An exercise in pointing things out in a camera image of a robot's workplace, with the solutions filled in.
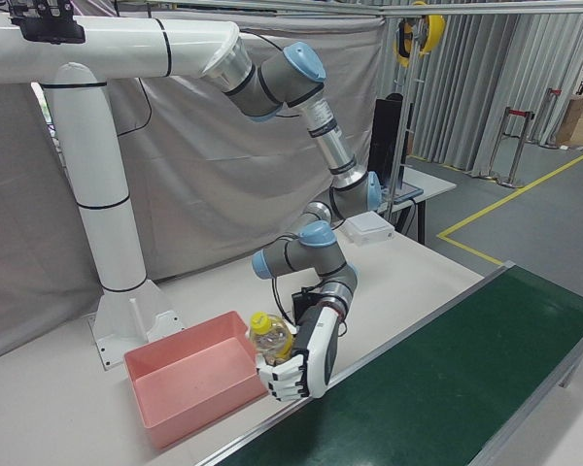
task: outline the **plastic bottle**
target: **plastic bottle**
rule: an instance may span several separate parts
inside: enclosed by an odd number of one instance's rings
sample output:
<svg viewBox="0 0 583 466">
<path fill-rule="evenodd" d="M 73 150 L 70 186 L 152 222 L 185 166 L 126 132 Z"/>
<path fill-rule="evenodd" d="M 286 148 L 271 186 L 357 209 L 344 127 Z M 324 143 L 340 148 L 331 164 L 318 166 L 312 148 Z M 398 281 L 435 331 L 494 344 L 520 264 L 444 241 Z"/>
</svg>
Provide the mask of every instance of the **plastic bottle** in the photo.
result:
<svg viewBox="0 0 583 466">
<path fill-rule="evenodd" d="M 251 317 L 249 338 L 270 366 L 276 366 L 290 358 L 293 335 L 278 316 L 254 313 Z"/>
</svg>

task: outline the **yellow bottle cap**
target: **yellow bottle cap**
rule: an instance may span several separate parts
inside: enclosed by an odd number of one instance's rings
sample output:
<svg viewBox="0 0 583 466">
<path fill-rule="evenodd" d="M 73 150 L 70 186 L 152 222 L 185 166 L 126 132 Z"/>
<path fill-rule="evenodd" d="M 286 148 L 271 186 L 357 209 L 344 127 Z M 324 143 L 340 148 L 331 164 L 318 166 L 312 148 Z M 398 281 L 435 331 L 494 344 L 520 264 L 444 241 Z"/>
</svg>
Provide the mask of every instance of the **yellow bottle cap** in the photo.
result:
<svg viewBox="0 0 583 466">
<path fill-rule="evenodd" d="M 266 313 L 254 313 L 251 317 L 251 329 L 258 335 L 265 335 L 272 328 L 272 320 Z"/>
</svg>

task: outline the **white robotic hand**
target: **white robotic hand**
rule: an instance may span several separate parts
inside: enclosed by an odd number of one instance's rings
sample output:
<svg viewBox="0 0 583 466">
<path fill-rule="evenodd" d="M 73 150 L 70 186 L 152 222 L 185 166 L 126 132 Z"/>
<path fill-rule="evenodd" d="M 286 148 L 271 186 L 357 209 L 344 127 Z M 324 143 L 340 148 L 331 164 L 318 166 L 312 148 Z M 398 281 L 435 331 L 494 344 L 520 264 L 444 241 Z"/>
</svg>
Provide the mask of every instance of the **white robotic hand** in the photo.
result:
<svg viewBox="0 0 583 466">
<path fill-rule="evenodd" d="M 330 307 L 313 306 L 298 321 L 299 329 L 291 358 L 269 366 L 257 356 L 257 372 L 270 394 L 279 401 L 311 396 L 322 397 L 327 390 L 337 354 L 340 314 Z"/>
</svg>

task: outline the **metal pole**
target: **metal pole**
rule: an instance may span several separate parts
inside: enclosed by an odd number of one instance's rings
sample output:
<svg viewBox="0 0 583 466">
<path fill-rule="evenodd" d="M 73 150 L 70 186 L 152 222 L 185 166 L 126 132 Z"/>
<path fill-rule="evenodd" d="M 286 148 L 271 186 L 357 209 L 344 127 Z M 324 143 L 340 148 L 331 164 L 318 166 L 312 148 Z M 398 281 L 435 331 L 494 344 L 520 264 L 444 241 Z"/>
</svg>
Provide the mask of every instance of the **metal pole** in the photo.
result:
<svg viewBox="0 0 583 466">
<path fill-rule="evenodd" d="M 505 112 L 503 112 L 503 119 L 501 120 L 501 125 L 498 128 L 497 139 L 495 140 L 495 146 L 493 147 L 493 153 L 490 156 L 490 162 L 488 164 L 488 173 L 485 175 L 479 175 L 476 178 L 481 178 L 483 180 L 496 180 L 498 178 L 498 173 L 493 172 L 493 165 L 495 164 L 495 159 L 497 158 L 498 147 L 503 139 L 503 133 L 505 132 L 505 126 L 507 126 L 507 121 L 509 119 L 509 107 L 505 107 Z"/>
<path fill-rule="evenodd" d="M 544 100 L 542 101 L 542 105 L 540 106 L 540 110 L 537 112 L 537 118 L 533 122 L 532 126 L 532 133 L 530 134 L 529 138 L 527 139 L 528 143 L 537 144 L 539 139 L 537 139 L 537 132 L 540 128 L 540 122 L 542 121 L 542 117 L 546 115 L 546 109 L 548 109 L 548 104 L 551 102 L 551 96 L 553 95 L 553 88 L 548 87 L 546 89 L 546 93 L 544 94 Z"/>
<path fill-rule="evenodd" d="M 399 116 L 399 125 L 397 127 L 397 139 L 395 140 L 395 152 L 393 156 L 393 165 L 391 166 L 391 181 L 389 186 L 389 199 L 387 201 L 387 221 L 393 223 L 393 204 L 395 192 L 397 189 L 397 174 L 401 164 L 401 155 L 405 150 L 406 132 L 408 130 L 408 118 L 410 118 L 410 104 L 414 101 L 415 91 L 418 78 L 419 64 L 419 37 L 418 23 L 415 24 L 412 31 L 412 50 L 408 61 L 408 72 L 403 89 L 403 102 L 401 103 L 401 114 Z"/>
<path fill-rule="evenodd" d="M 546 95 L 544 96 L 544 102 L 542 102 L 542 106 L 540 107 L 539 112 L 533 122 L 533 127 L 531 131 L 531 135 L 527 139 L 528 143 L 538 144 L 540 142 L 539 139 L 539 132 L 540 129 L 544 127 L 544 125 L 548 122 L 549 117 L 551 116 L 551 112 L 553 110 L 553 106 L 551 103 L 553 102 L 553 97 L 555 97 L 555 102 L 557 102 L 557 97 L 562 93 L 560 89 L 554 89 L 549 87 L 546 89 Z"/>
<path fill-rule="evenodd" d="M 529 124 L 532 121 L 533 112 L 525 112 L 525 123 L 523 123 L 523 130 L 521 131 L 521 136 L 518 138 L 518 147 L 516 148 L 516 154 L 514 155 L 514 161 L 512 162 L 512 168 L 509 171 L 509 177 L 499 178 L 497 184 L 505 187 L 523 187 L 524 184 L 521 181 L 515 181 L 516 170 L 518 169 L 518 162 L 521 160 L 521 154 L 523 153 L 523 147 L 525 146 L 525 140 L 527 139 L 527 130 L 529 129 Z"/>
<path fill-rule="evenodd" d="M 148 0 L 149 3 L 180 4 L 189 7 L 231 7 L 243 10 L 315 12 L 324 15 L 352 14 L 374 17 L 423 17 L 426 15 L 556 15 L 583 14 L 583 0 L 537 0 L 524 2 L 460 3 L 451 5 L 379 6 L 316 2 L 307 0 Z"/>
</svg>

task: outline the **white box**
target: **white box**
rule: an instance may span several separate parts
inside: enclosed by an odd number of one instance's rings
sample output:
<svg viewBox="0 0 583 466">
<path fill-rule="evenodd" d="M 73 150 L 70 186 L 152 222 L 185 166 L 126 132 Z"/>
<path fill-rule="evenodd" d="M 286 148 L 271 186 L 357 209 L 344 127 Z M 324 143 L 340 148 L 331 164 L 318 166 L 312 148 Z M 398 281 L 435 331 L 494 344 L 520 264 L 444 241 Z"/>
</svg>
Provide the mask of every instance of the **white box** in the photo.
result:
<svg viewBox="0 0 583 466">
<path fill-rule="evenodd" d="M 391 239 L 395 228 L 375 212 L 365 212 L 348 218 L 341 231 L 356 245 L 364 246 Z"/>
</svg>

